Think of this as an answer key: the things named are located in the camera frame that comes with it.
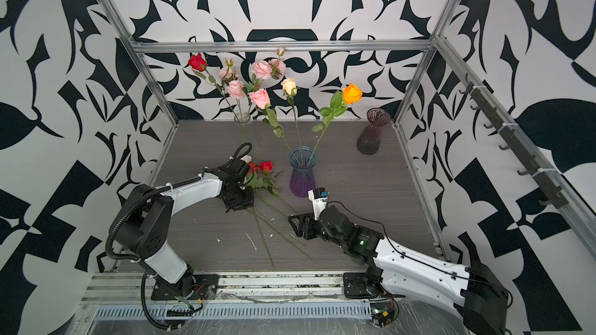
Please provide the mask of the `clear ribbed glass vase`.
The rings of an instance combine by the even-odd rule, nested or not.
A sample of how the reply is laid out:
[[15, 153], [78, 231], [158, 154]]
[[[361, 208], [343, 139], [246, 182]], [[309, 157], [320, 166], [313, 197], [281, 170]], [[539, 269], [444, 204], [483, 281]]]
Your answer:
[[236, 113], [234, 115], [234, 124], [240, 135], [241, 143], [251, 144], [251, 153], [259, 149], [259, 143], [253, 127], [252, 117], [249, 113]]

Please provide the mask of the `blue purple glass vase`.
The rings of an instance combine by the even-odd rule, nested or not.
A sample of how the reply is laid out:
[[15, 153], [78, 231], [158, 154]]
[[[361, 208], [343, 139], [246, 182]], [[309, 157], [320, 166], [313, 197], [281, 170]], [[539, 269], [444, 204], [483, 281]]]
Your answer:
[[298, 198], [307, 198], [310, 190], [316, 189], [314, 167], [318, 156], [310, 147], [296, 147], [289, 156], [292, 167], [290, 192]]

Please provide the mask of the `light pink artificial rose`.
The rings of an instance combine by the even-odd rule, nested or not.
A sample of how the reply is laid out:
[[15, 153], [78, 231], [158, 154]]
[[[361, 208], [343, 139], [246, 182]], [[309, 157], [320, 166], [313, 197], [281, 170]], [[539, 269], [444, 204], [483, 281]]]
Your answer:
[[292, 147], [290, 147], [285, 138], [285, 130], [279, 124], [276, 110], [271, 104], [268, 92], [265, 91], [265, 89], [259, 89], [258, 91], [250, 92], [248, 96], [251, 99], [251, 101], [256, 105], [256, 107], [264, 114], [265, 122], [272, 128], [272, 131], [275, 134], [275, 136], [281, 139], [281, 141], [284, 143], [286, 148], [291, 153], [293, 149]]

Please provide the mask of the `dark red glass vase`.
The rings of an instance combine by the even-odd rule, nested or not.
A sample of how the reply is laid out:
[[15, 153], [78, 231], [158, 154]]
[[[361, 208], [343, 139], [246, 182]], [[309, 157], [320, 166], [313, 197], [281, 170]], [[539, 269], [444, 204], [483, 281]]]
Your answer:
[[364, 155], [374, 155], [380, 149], [381, 133], [391, 116], [382, 108], [373, 108], [366, 113], [367, 126], [360, 134], [356, 146]]

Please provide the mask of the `pink carnation spray stem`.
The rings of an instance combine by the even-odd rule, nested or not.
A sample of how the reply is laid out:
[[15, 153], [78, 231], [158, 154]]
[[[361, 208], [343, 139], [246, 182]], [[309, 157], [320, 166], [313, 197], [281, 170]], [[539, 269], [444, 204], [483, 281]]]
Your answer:
[[247, 123], [251, 119], [250, 102], [245, 84], [239, 79], [237, 69], [232, 59], [225, 59], [218, 72], [220, 79], [220, 93], [228, 108], [234, 114], [236, 123]]

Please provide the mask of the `peach artificial rose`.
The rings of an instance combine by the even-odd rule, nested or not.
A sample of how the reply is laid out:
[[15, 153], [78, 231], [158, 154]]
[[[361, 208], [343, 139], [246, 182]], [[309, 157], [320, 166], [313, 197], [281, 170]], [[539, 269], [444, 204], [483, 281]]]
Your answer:
[[296, 135], [297, 135], [298, 143], [299, 143], [300, 159], [301, 159], [301, 162], [304, 162], [303, 142], [302, 142], [302, 137], [300, 134], [300, 128], [298, 125], [298, 113], [297, 113], [296, 104], [295, 104], [295, 97], [298, 92], [298, 87], [296, 86], [296, 82], [294, 81], [293, 78], [285, 78], [282, 81], [282, 89], [284, 91], [285, 97], [287, 98], [287, 102], [290, 104], [290, 107], [291, 107], [291, 110], [293, 113], [293, 121], [295, 124]]

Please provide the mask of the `pink peony stem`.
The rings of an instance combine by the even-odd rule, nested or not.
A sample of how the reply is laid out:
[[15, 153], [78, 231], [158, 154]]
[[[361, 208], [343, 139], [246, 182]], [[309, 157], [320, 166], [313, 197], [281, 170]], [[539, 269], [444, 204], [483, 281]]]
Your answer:
[[[249, 94], [250, 92], [258, 91], [259, 89], [265, 89], [263, 87], [263, 83], [269, 79], [274, 81], [280, 80], [287, 71], [287, 66], [285, 62], [282, 60], [282, 57], [285, 54], [285, 49], [283, 47], [278, 47], [276, 49], [276, 57], [271, 60], [258, 60], [256, 61], [250, 68], [250, 79], [247, 85], [245, 85], [246, 92]], [[251, 101], [248, 96], [249, 101], [251, 104], [256, 108], [256, 105]]]

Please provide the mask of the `orange artificial rose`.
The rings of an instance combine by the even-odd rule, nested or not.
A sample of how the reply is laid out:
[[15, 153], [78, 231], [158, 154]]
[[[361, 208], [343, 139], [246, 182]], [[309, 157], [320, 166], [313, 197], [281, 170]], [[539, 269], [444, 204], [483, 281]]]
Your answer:
[[361, 101], [362, 98], [363, 91], [357, 85], [349, 84], [347, 87], [338, 90], [333, 94], [329, 106], [321, 108], [318, 111], [321, 116], [321, 123], [314, 126], [312, 131], [319, 133], [320, 135], [311, 152], [307, 167], [310, 167], [311, 163], [314, 161], [314, 156], [317, 153], [318, 147], [332, 122], [336, 118], [342, 116], [348, 110], [350, 105]]

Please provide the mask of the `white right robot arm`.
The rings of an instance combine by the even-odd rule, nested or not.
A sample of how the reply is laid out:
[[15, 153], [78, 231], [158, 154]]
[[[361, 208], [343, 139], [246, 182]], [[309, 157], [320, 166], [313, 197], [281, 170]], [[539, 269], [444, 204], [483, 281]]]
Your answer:
[[333, 243], [367, 267], [365, 279], [379, 294], [404, 296], [457, 316], [473, 334], [506, 334], [510, 292], [487, 265], [459, 265], [401, 247], [385, 234], [349, 220], [336, 206], [288, 218], [306, 240]]

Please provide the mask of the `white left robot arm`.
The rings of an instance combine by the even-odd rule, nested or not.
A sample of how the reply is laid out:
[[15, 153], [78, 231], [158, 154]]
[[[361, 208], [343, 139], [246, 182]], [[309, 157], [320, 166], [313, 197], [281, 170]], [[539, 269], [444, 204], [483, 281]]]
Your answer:
[[185, 318], [203, 310], [202, 302], [192, 303], [199, 298], [193, 288], [196, 277], [192, 267], [168, 242], [172, 217], [208, 199], [221, 200], [227, 212], [252, 207], [255, 195], [248, 182], [253, 177], [249, 173], [251, 166], [244, 159], [251, 149], [251, 143], [245, 142], [225, 164], [206, 167], [196, 177], [179, 183], [168, 183], [161, 188], [136, 186], [113, 220], [106, 239], [106, 255], [114, 261], [131, 261], [143, 268], [141, 308], [153, 327], [174, 331], [185, 322], [173, 318], [175, 310], [169, 310], [162, 320], [151, 314], [146, 296], [148, 278], [155, 279], [159, 289], [186, 307], [181, 312]]

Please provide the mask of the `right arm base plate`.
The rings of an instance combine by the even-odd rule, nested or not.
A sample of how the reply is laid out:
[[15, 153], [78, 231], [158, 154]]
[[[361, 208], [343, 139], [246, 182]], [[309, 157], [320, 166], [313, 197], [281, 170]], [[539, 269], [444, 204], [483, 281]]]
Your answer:
[[365, 272], [344, 273], [343, 293], [348, 299], [375, 299], [386, 295], [382, 270], [369, 267]]

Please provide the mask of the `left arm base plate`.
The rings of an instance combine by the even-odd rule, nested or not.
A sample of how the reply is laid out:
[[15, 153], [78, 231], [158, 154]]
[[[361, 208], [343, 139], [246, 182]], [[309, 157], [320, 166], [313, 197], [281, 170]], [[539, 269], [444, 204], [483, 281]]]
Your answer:
[[184, 275], [178, 283], [172, 284], [157, 276], [153, 284], [151, 300], [168, 301], [178, 297], [206, 299], [217, 293], [219, 278], [217, 274]]

